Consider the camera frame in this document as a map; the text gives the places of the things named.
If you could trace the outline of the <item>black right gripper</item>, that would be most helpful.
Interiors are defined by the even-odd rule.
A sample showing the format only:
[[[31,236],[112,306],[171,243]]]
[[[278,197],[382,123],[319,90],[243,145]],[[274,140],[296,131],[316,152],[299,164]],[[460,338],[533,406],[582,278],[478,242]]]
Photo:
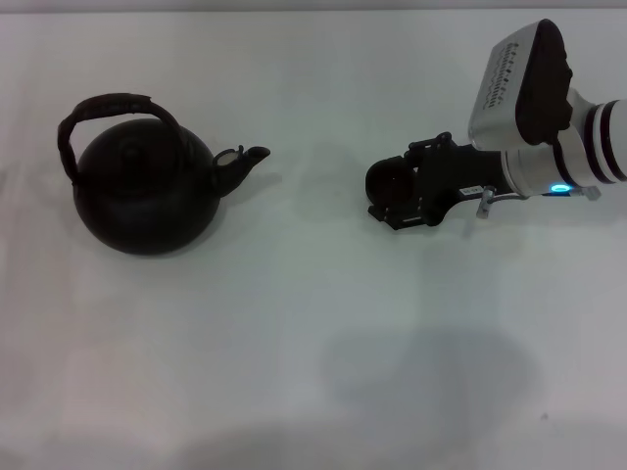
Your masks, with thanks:
[[[448,131],[411,142],[405,159],[410,165],[417,165],[418,198],[403,203],[371,200],[367,210],[395,231],[437,226],[453,206],[480,199],[483,192],[464,195],[462,189],[489,186],[497,195],[510,193],[501,153],[478,151],[471,145],[458,146]]]

